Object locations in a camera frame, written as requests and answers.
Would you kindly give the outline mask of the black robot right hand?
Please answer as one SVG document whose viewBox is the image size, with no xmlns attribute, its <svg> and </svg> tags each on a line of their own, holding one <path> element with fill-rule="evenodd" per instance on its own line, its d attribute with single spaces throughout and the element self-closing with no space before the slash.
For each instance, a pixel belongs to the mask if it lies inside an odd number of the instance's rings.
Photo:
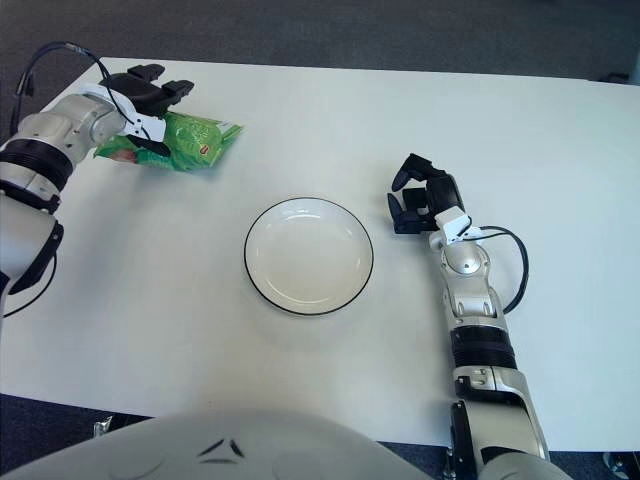
<svg viewBox="0 0 640 480">
<path fill-rule="evenodd" d="M 420 234 L 439 229 L 436 216 L 464 203 L 456 181 L 445 170 L 411 153 L 393 179 L 387 202 L 396 234 Z"/>
</svg>

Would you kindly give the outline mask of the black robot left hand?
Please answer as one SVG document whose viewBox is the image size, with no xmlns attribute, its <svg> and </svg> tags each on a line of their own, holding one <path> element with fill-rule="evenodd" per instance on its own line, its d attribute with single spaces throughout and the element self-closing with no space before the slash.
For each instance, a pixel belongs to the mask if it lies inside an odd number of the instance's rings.
<svg viewBox="0 0 640 480">
<path fill-rule="evenodd" d="M 189 80 L 173 80 L 155 85 L 154 81 L 164 71 L 159 64 L 137 65 L 123 73 L 104 73 L 99 85 L 106 89 L 107 97 L 114 101 L 125 120 L 121 136 L 136 147 L 169 157 L 171 151 L 164 143 L 164 115 L 188 95 L 195 84 Z"/>
</svg>

